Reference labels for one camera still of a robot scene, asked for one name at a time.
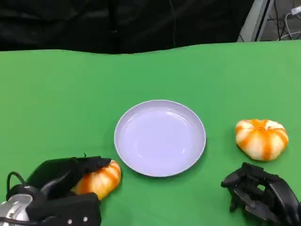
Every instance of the striped pumpkin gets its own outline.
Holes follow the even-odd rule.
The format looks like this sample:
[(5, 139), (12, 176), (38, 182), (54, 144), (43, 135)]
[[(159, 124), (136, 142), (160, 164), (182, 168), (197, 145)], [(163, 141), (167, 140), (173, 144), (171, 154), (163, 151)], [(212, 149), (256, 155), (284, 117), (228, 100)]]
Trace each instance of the striped pumpkin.
[(98, 199), (106, 197), (114, 190), (121, 180), (121, 169), (114, 160), (107, 167), (100, 168), (97, 172), (86, 174), (73, 188), (76, 194), (94, 192)]
[(271, 120), (239, 121), (235, 128), (235, 134), (239, 148), (254, 160), (274, 160), (288, 143), (284, 127)]

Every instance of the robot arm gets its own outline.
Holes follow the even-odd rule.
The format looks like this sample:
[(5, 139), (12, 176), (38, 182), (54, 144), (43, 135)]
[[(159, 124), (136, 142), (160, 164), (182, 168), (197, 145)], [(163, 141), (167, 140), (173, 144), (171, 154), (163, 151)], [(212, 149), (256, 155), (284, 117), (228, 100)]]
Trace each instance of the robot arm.
[(221, 184), (229, 190), (232, 199), (230, 211), (242, 206), (244, 211), (263, 222), (299, 226), (300, 204), (289, 185), (278, 175), (263, 168), (243, 163)]
[[(26, 181), (12, 172), (8, 176), (7, 202), (0, 205), (0, 226), (100, 225), (97, 195), (76, 195), (70, 191), (84, 174), (95, 172), (110, 162), (111, 159), (101, 157), (48, 160)], [(21, 184), (10, 189), (12, 175), (17, 176)]]

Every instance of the white plate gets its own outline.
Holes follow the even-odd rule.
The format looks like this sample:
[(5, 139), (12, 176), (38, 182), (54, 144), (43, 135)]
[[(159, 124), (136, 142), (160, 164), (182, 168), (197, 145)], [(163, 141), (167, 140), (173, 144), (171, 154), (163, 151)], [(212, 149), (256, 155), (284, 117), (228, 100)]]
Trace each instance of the white plate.
[(122, 161), (151, 177), (168, 177), (190, 168), (201, 156), (206, 133), (198, 116), (182, 104), (151, 100), (129, 109), (115, 128)]

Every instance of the green table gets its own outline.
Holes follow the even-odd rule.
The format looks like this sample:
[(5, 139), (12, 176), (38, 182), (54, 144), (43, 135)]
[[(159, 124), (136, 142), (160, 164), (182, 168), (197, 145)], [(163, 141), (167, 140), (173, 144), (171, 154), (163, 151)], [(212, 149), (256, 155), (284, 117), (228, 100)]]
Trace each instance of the green table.
[[(103, 226), (253, 225), (229, 213), (222, 179), (253, 162), (235, 144), (241, 119), (282, 123), (290, 142), (276, 161), (253, 162), (283, 177), (301, 199), (301, 42), (199, 45), (136, 55), (71, 51), (0, 53), (0, 194), (6, 176), (44, 160), (101, 155), (117, 160), (122, 183), (101, 205)], [(188, 171), (148, 178), (129, 169), (113, 142), (133, 105), (180, 102), (203, 121), (207, 147)]]

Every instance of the black backdrop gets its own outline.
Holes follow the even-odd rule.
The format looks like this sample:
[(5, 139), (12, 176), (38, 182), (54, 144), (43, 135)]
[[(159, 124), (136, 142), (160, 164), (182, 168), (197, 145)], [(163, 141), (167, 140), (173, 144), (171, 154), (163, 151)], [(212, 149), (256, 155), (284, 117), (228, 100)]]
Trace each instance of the black backdrop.
[(236, 42), (253, 1), (1, 0), (0, 50), (115, 54)]

